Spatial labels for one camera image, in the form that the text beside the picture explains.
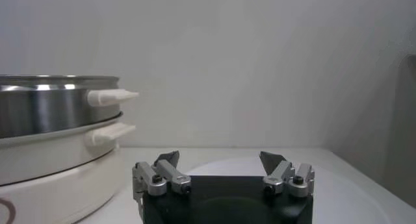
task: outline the screw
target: screw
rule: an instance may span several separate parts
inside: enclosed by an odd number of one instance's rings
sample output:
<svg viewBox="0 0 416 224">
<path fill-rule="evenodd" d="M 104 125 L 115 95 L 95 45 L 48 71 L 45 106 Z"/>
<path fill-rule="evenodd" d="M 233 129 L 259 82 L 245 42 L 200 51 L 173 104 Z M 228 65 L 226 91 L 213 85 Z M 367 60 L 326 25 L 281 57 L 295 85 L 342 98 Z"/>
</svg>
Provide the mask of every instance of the screw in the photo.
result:
<svg viewBox="0 0 416 224">
<path fill-rule="evenodd" d="M 156 174 L 151 178 L 151 181 L 152 181 L 152 183 L 162 182 L 162 177 L 159 174 Z"/>
<path fill-rule="evenodd" d="M 273 186 L 271 186 L 271 185 L 265 186 L 264 192 L 265 192 L 266 196 L 274 195 L 274 191 L 275 191 L 275 189 L 274 189 Z"/>
<path fill-rule="evenodd" d="M 190 186 L 182 186 L 181 191 L 183 194 L 190 194 L 191 187 Z"/>
<path fill-rule="evenodd" d="M 296 185 L 301 185 L 304 183 L 304 178 L 301 176 L 294 176 L 293 183 Z"/>
</svg>

